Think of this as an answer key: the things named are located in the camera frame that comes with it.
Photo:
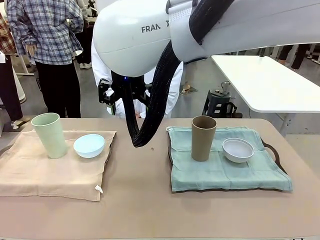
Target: white table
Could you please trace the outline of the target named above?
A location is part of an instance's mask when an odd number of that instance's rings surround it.
[[[6,56],[0,51],[0,64],[6,63]]]
[[[246,104],[258,113],[286,113],[285,136],[296,113],[320,113],[320,87],[270,57],[212,56]]]

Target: kettle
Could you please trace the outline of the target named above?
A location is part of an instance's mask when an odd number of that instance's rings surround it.
[[[221,83],[222,94],[227,95],[229,93],[231,83],[229,81],[224,81]]]

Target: towel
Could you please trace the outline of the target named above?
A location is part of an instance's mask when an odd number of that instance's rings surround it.
[[[35,131],[22,132],[0,157],[0,197],[52,196],[99,201],[105,163],[115,131],[64,131],[65,156],[50,159]],[[76,139],[99,134],[105,139],[101,154],[80,157],[73,149]]]
[[[191,157],[191,128],[170,127],[172,191],[186,190],[293,190],[290,177],[273,161],[259,134],[246,127],[217,128],[209,159],[198,162]],[[254,155],[244,163],[234,163],[223,153],[223,141],[228,138],[246,140],[254,147]]]

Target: person's hand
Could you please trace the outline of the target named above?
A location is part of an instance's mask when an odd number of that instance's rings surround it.
[[[7,31],[0,29],[0,37],[7,38],[8,37]]]
[[[37,46],[35,44],[33,45],[25,45],[26,52],[30,54],[31,57],[33,57],[37,51]]]
[[[87,29],[89,27],[89,22],[83,19],[83,29]]]
[[[136,117],[137,119],[140,119],[140,118],[141,118],[140,113],[135,112],[135,117]]]

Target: black pants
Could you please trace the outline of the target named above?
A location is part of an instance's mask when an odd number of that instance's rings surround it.
[[[293,45],[284,46],[280,55],[279,55],[279,60],[287,60],[288,54],[291,51],[292,47],[293,47]],[[300,68],[309,47],[310,47],[309,44],[299,44],[295,59],[294,59],[292,66],[291,66],[293,69]]]
[[[6,108],[11,121],[23,117],[14,72],[12,70],[11,58],[6,56],[5,63],[0,63],[0,98]]]
[[[83,32],[75,34],[75,37],[80,42],[83,52],[76,56],[75,59],[78,64],[89,64],[91,63],[91,41],[89,40],[87,28],[83,28]]]
[[[80,85],[73,63],[51,65],[35,62],[43,100],[49,113],[59,114],[61,118],[81,118]]]

